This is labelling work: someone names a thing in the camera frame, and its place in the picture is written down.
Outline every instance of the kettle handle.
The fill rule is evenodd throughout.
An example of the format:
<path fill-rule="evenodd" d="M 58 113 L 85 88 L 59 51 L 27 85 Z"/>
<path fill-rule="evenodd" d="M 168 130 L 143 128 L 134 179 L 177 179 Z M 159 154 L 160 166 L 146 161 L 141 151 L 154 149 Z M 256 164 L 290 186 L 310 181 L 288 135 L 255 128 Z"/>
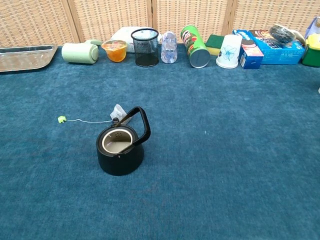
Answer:
<path fill-rule="evenodd" d="M 135 106 L 134 108 L 132 108 L 128 112 L 128 114 L 121 121 L 119 121 L 115 125 L 115 127 L 119 127 L 121 123 L 123 123 L 128 118 L 131 118 L 133 115 L 137 114 L 138 112 L 140 112 L 141 117 L 142 117 L 142 121 L 143 121 L 143 125 L 144 125 L 144 133 L 142 134 L 141 137 L 139 137 L 137 140 L 135 140 L 132 143 L 132 145 L 134 145 L 134 146 L 138 146 L 138 145 L 144 143 L 145 141 L 147 141 L 149 139 L 149 137 L 151 135 L 151 129 L 150 129 L 149 121 L 148 121 L 145 110 L 143 110 L 140 106 Z"/>

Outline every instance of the tea bag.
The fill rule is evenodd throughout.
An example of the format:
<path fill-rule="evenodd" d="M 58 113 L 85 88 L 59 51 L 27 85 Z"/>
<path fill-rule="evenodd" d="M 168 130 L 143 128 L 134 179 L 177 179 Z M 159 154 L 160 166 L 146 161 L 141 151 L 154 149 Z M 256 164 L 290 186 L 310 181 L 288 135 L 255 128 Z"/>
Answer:
<path fill-rule="evenodd" d="M 125 112 L 125 110 L 119 104 L 116 104 L 114 106 L 113 112 L 110 114 L 110 117 L 111 119 L 118 118 L 119 121 L 121 121 L 126 115 L 127 113 Z M 130 120 L 131 117 L 125 120 L 122 124 L 126 125 Z"/>

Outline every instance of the tea bag string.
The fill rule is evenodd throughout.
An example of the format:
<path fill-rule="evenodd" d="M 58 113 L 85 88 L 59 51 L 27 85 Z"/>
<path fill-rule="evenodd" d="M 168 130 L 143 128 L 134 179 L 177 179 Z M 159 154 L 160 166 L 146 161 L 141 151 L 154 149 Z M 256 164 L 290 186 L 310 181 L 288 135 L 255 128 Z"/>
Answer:
<path fill-rule="evenodd" d="M 78 119 L 66 119 L 66 121 L 80 121 L 80 122 L 83 122 L 83 123 L 90 123 L 90 124 L 102 124 L 102 123 L 110 123 L 112 122 L 112 120 L 109 120 L 109 121 L 83 121 L 81 120 L 80 118 Z"/>

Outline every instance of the pringles can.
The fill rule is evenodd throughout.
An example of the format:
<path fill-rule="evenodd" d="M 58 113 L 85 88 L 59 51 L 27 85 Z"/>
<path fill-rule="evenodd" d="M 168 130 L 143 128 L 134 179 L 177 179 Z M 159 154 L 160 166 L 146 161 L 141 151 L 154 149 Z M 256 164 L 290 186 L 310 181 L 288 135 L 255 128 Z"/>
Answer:
<path fill-rule="evenodd" d="M 186 47 L 191 66 L 198 69 L 205 67 L 210 61 L 210 52 L 198 29 L 193 25 L 187 25 L 182 29 L 180 36 Z"/>

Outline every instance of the cardboard box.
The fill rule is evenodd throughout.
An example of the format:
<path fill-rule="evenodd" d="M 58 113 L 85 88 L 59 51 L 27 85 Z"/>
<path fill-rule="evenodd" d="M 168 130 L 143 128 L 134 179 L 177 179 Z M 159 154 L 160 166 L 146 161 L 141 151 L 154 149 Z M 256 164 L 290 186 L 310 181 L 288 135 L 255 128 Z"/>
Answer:
<path fill-rule="evenodd" d="M 239 53 L 239 61 L 244 69 L 258 69 L 264 58 L 264 54 L 255 44 L 246 30 L 233 30 L 234 35 L 242 37 L 242 43 Z"/>
<path fill-rule="evenodd" d="M 299 62 L 305 52 L 299 41 L 283 45 L 269 34 L 269 30 L 250 30 L 248 35 L 264 55 L 262 64 L 294 65 Z"/>

